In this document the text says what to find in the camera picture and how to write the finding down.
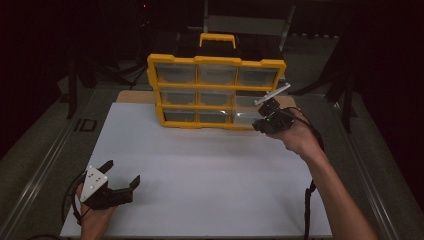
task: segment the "yellow organizer box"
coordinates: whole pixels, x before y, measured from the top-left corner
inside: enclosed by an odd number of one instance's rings
[[[172,36],[162,36],[147,60],[160,124],[252,129],[262,118],[254,101],[274,90],[286,69],[278,42],[227,34]]]

